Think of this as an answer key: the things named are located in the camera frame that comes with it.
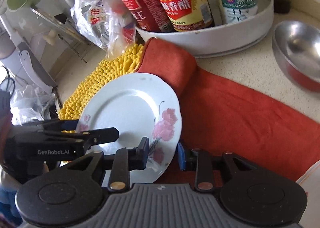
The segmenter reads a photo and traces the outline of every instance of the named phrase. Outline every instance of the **metal rivet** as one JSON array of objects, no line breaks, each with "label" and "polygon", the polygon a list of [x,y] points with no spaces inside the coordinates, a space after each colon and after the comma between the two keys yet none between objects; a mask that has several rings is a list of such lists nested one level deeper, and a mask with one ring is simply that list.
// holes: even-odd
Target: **metal rivet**
[{"label": "metal rivet", "polygon": [[125,188],[125,183],[120,182],[120,181],[112,182],[110,184],[110,188],[114,189],[114,190],[121,190],[121,189]]},{"label": "metal rivet", "polygon": [[213,188],[213,184],[210,182],[201,182],[198,184],[198,188],[201,190],[210,190]]}]

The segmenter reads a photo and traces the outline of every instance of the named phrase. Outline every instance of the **countertop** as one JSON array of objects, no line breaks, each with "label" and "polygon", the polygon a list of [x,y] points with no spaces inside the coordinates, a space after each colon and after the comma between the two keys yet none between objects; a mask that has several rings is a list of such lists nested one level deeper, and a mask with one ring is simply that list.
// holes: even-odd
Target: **countertop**
[{"label": "countertop", "polygon": [[[283,20],[298,20],[320,29],[320,21],[296,10],[291,10],[288,15],[275,14],[273,27]],[[245,51],[223,57],[197,59],[197,63],[213,74],[271,96],[320,123],[320,96],[299,89],[284,76],[274,58],[271,37],[272,29],[260,43]],[[71,57],[56,78],[62,102],[95,69],[104,56],[104,51],[94,47],[84,57],[87,64],[76,56]]]}]

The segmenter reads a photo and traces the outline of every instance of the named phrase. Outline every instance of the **clear plastic bag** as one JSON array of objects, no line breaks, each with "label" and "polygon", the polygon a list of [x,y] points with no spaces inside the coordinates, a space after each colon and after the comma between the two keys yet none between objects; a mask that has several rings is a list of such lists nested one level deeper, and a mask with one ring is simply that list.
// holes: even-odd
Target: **clear plastic bag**
[{"label": "clear plastic bag", "polygon": [[79,32],[106,50],[108,59],[135,43],[135,20],[121,0],[75,0],[71,15]]},{"label": "clear plastic bag", "polygon": [[37,85],[27,85],[15,90],[11,101],[12,124],[50,119],[49,106],[53,105],[55,94],[47,94]]}]

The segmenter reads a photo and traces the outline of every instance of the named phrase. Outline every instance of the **metal bowl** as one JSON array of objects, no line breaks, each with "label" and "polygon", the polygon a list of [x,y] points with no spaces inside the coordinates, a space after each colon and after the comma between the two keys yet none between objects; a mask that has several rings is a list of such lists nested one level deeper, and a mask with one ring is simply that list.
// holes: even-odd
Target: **metal bowl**
[{"label": "metal bowl", "polygon": [[283,21],[275,29],[272,49],[276,61],[295,85],[320,92],[320,31],[297,21]]}]

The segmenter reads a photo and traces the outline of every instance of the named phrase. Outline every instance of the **black cable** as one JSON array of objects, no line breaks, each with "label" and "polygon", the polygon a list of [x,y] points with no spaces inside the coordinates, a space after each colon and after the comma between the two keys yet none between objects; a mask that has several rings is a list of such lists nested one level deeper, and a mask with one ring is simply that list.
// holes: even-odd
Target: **black cable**
[{"label": "black cable", "polygon": [[[3,68],[6,70],[6,72],[7,72],[7,77],[0,83],[0,89],[3,90],[3,91],[6,91],[6,92],[8,92],[8,93],[10,93],[10,90],[9,90],[10,87],[11,87],[10,83],[12,83],[12,85],[13,85],[13,90],[12,90],[12,92],[10,93],[10,99],[11,99],[12,96],[13,96],[14,91],[16,90],[16,82],[15,82],[15,80],[14,80],[12,77],[10,77],[9,70],[8,70],[5,66],[1,66],[1,67],[3,67]],[[6,82],[7,82],[6,88],[2,88],[3,84],[5,84]]]}]

